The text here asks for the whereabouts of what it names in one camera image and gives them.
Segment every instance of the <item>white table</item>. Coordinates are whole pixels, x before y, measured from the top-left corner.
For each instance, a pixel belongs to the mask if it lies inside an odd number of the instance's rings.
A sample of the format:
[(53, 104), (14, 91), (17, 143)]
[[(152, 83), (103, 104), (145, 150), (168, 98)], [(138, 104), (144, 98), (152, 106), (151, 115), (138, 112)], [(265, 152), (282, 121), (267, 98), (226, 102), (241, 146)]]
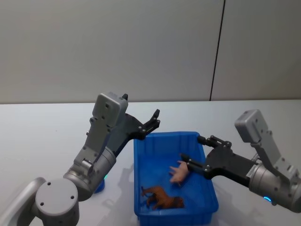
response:
[[(89, 129), (94, 104), (0, 105), (0, 209), (24, 182), (36, 177), (60, 178), (73, 163)], [(198, 131), (233, 143), (237, 154), (252, 158), (234, 121), (249, 109), (260, 109), (284, 157), (301, 170), (301, 100), (130, 103), (127, 112), (141, 122), (160, 109), (157, 132)], [(79, 226), (135, 226), (133, 141), (108, 174), (105, 190), (80, 203)], [(263, 198), (227, 178), (215, 177), (219, 210), (212, 226), (299, 226), (301, 214)], [(33, 226), (41, 226), (35, 219)]]

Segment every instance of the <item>blue indicator light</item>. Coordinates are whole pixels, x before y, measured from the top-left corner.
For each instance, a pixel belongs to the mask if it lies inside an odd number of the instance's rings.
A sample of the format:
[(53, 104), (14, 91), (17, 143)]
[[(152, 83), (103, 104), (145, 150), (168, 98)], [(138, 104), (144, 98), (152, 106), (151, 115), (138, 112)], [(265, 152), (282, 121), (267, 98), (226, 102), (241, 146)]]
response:
[(267, 196), (264, 196), (264, 199), (268, 200), (269, 202), (272, 202), (272, 200)]

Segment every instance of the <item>blue bin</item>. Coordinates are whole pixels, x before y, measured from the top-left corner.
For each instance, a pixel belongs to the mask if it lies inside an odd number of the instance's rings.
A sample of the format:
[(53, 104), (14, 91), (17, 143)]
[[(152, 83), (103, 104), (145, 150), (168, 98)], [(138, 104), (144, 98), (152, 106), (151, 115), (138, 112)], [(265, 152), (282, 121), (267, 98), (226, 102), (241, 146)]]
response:
[[(178, 166), (180, 153), (204, 162), (202, 145), (197, 142), (197, 132), (151, 133), (144, 140), (134, 141), (134, 211), (140, 226), (193, 226), (209, 224), (218, 202), (211, 180), (190, 173), (179, 187), (169, 182), (169, 166)], [(147, 208), (144, 188), (162, 186), (169, 196), (184, 199), (185, 208), (152, 210)]]

